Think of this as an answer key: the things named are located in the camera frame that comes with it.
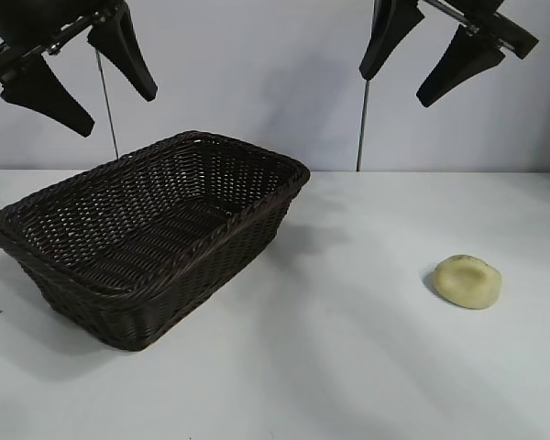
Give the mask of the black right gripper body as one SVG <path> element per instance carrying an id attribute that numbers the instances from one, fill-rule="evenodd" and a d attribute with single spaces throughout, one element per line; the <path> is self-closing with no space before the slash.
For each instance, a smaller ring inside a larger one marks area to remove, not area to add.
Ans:
<path id="1" fill-rule="evenodd" d="M 440 10 L 468 28 L 472 34 L 495 39 L 499 46 L 523 60 L 539 43 L 532 33 L 499 12 L 499 0 L 445 0 L 425 3 Z"/>

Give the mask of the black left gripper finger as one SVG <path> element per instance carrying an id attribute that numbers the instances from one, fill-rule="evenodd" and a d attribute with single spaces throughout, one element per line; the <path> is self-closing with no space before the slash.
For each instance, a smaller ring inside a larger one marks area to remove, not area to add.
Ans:
<path id="1" fill-rule="evenodd" d="M 146 101 L 156 98 L 158 86 L 142 56 L 127 3 L 108 4 L 87 39 Z"/>
<path id="2" fill-rule="evenodd" d="M 87 138 L 94 120 L 68 93 L 42 56 L 31 57 L 1 79 L 0 97 L 49 117 Z"/>

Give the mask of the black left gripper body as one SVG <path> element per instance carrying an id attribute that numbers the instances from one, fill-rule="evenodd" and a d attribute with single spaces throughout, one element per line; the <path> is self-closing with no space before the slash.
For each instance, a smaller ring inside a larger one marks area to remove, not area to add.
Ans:
<path id="1" fill-rule="evenodd" d="M 124 1 L 0 1 L 0 83 L 46 51 L 58 51 L 93 26 L 110 3 Z"/>

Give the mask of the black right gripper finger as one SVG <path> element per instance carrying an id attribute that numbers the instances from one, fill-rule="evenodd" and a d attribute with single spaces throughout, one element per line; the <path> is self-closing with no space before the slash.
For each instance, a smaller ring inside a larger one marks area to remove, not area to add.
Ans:
<path id="1" fill-rule="evenodd" d="M 370 81 L 402 40 L 424 19 L 417 1 L 375 0 L 371 35 L 359 71 Z"/>
<path id="2" fill-rule="evenodd" d="M 497 67 L 505 58 L 491 35 L 471 33 L 459 25 L 440 61 L 423 81 L 416 96 L 424 107 L 433 105 L 464 81 Z"/>

